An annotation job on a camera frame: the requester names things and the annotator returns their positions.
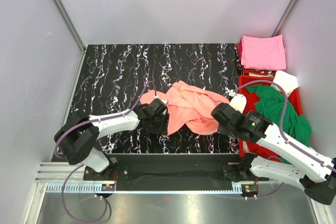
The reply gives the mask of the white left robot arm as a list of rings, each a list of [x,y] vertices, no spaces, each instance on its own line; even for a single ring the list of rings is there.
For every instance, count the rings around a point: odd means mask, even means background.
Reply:
[[[65,159],[70,165],[85,165],[99,178],[107,180],[113,175],[112,161],[95,148],[96,142],[107,135],[137,129],[166,135],[169,117],[167,100],[159,98],[108,115],[86,115],[78,111],[55,134],[55,148],[61,151],[55,156]]]

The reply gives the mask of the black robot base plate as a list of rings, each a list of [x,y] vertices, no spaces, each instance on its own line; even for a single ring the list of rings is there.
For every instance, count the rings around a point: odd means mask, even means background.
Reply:
[[[241,175],[238,154],[114,154],[113,164],[102,173],[85,168],[91,182],[117,181],[116,191],[131,193],[223,193],[233,183],[251,182],[254,175]]]

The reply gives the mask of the salmon pink t shirt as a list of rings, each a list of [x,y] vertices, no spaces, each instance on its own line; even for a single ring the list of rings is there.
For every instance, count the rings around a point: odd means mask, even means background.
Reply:
[[[229,100],[220,94],[188,85],[183,81],[173,83],[166,93],[154,90],[144,93],[140,102],[149,104],[154,98],[167,100],[170,118],[166,136],[177,132],[184,125],[198,135],[216,133],[218,122],[211,116],[211,112],[219,104],[229,103]]]

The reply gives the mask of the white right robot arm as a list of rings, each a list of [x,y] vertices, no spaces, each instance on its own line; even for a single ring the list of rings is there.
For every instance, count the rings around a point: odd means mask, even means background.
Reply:
[[[250,111],[243,115],[246,98],[235,95],[211,112],[220,133],[265,147],[289,163],[272,161],[246,153],[239,161],[232,180],[263,177],[295,186],[316,202],[332,204],[335,198],[335,159],[321,155],[282,132],[264,115]]]

